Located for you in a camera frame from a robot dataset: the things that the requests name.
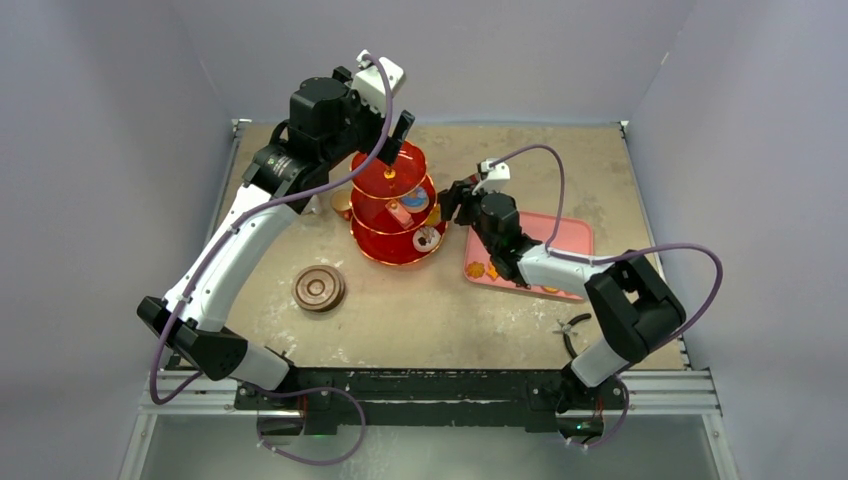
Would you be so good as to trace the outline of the yellow frosted donut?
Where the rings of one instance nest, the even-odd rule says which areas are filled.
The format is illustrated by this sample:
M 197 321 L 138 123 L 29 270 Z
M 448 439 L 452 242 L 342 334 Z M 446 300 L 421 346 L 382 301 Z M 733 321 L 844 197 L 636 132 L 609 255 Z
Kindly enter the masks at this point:
M 441 206 L 436 204 L 433 209 L 429 212 L 424 225 L 435 227 L 442 222 L 441 218 Z

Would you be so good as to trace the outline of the blue frosted donut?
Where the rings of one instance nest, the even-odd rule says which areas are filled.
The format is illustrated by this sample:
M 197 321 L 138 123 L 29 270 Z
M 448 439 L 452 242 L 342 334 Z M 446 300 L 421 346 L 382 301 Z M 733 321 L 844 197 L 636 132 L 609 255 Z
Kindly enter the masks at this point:
M 418 214 L 425 212 L 429 208 L 431 200 L 427 189 L 418 186 L 413 191 L 401 197 L 399 202 L 410 214 Z

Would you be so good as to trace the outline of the pink cake slice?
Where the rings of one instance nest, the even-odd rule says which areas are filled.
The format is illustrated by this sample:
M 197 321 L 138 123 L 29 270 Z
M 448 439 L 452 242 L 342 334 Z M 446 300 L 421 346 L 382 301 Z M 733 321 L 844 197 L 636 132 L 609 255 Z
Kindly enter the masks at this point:
M 385 205 L 386 211 L 402 229 L 408 229 L 413 225 L 412 215 L 397 200 L 390 200 Z

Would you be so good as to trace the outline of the red three-tier cake stand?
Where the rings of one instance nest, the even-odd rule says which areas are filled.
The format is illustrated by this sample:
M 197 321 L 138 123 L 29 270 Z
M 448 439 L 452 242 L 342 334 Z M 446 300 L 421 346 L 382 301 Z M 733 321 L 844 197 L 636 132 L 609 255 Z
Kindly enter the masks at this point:
M 447 229 L 424 152 L 403 143 L 392 166 L 373 161 L 352 180 L 350 232 L 364 256 L 390 266 L 436 252 Z

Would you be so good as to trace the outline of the pink serving tray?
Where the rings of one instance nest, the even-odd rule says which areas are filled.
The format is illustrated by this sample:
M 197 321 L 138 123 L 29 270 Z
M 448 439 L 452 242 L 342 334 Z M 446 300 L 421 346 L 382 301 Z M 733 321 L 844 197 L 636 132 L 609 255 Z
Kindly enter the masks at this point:
M 553 232 L 556 218 L 552 215 L 541 213 L 520 211 L 520 220 L 522 230 L 530 237 L 544 242 L 550 237 Z M 551 247 L 557 250 L 570 251 L 582 255 L 594 254 L 594 235 L 591 227 L 584 221 L 560 217 L 558 230 Z M 514 282 L 503 279 L 501 276 L 497 281 L 492 281 L 485 273 L 482 278 L 469 279 L 465 275 L 465 266 L 470 262 L 481 262 L 485 265 L 486 270 L 490 263 L 490 255 L 483 247 L 478 236 L 469 231 L 467 235 L 466 250 L 463 261 L 463 275 L 471 283 L 482 285 L 484 287 L 494 287 L 496 289 L 507 290 L 518 293 L 532 293 L 537 296 L 558 298 L 564 300 L 573 300 L 583 302 L 584 298 L 572 292 L 567 292 L 560 289 L 557 294 L 544 292 L 539 286 L 533 286 L 525 289 L 516 286 Z

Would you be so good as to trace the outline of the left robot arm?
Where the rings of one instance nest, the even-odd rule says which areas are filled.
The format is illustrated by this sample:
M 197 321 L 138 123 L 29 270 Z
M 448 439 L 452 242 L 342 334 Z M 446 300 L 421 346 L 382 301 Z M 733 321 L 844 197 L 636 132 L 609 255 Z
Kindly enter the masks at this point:
M 222 224 L 188 271 L 161 298 L 147 296 L 138 317 L 157 335 L 149 382 L 154 385 L 165 349 L 211 380 L 231 378 L 259 388 L 272 408 L 297 399 L 298 382 L 287 359 L 226 326 L 232 305 L 267 249 L 317 195 L 340 186 L 329 173 L 363 153 L 367 164 L 392 164 L 414 117 L 393 117 L 393 100 L 406 81 L 402 67 L 364 52 L 358 70 L 336 68 L 329 77 L 301 82 L 290 97 L 289 117 L 244 172 Z

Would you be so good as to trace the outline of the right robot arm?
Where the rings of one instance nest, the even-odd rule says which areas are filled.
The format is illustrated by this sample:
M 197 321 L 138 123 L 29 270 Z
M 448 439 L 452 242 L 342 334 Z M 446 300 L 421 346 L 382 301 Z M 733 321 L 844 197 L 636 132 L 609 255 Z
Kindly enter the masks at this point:
M 589 301 L 601 337 L 564 369 L 561 392 L 573 406 L 588 405 L 604 381 L 641 362 L 684 323 L 684 307 L 642 254 L 616 260 L 549 249 L 524 232 L 513 197 L 480 189 L 472 178 L 453 182 L 437 202 L 442 220 L 471 228 L 502 279 Z

